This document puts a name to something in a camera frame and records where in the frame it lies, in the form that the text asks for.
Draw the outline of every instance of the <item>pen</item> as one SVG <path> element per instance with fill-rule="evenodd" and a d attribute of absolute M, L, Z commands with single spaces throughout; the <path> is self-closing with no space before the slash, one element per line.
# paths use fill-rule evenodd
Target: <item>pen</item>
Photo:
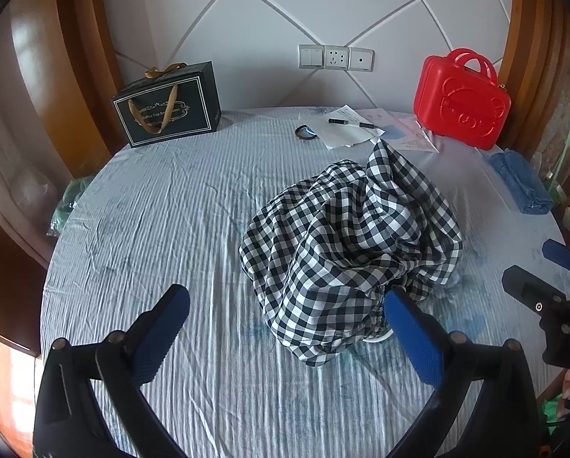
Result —
<path fill-rule="evenodd" d="M 344 124 L 348 126 L 367 127 L 369 129 L 376 128 L 374 124 L 368 124 L 367 122 L 351 122 L 350 120 L 341 120 L 341 119 L 328 119 L 328 122 L 330 124 Z"/>

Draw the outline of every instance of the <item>black and white checkered cloth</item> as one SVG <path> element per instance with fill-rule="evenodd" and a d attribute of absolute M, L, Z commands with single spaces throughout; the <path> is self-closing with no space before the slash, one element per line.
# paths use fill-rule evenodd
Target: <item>black and white checkered cloth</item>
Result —
<path fill-rule="evenodd" d="M 444 284 L 463 247 L 439 190 L 385 142 L 287 188 L 253 219 L 240 255 L 276 338 L 319 366 L 384 332 L 391 286 Z"/>

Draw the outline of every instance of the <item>switch plate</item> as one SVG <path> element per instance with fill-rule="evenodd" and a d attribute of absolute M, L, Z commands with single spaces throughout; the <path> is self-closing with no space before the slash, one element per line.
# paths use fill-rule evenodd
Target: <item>switch plate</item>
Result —
<path fill-rule="evenodd" d="M 348 70 L 371 72 L 374 66 L 374 51 L 367 48 L 350 48 Z"/>
<path fill-rule="evenodd" d="M 325 69 L 345 71 L 348 67 L 348 48 L 344 46 L 325 47 Z"/>
<path fill-rule="evenodd" d="M 299 45 L 299 68 L 300 69 L 322 69 L 323 68 L 323 46 L 319 44 Z"/>

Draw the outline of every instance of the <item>brown cabinet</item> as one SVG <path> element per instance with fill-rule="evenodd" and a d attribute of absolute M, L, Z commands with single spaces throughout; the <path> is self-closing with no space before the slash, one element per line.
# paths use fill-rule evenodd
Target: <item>brown cabinet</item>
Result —
<path fill-rule="evenodd" d="M 43 285 L 47 272 L 0 226 L 0 341 L 37 356 Z"/>

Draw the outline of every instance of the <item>wooden floor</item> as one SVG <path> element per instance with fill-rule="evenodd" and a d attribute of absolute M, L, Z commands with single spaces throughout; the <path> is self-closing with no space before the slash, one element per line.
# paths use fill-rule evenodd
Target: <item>wooden floor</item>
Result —
<path fill-rule="evenodd" d="M 20 458 L 32 457 L 34 406 L 43 362 L 0 343 L 0 431 Z"/>

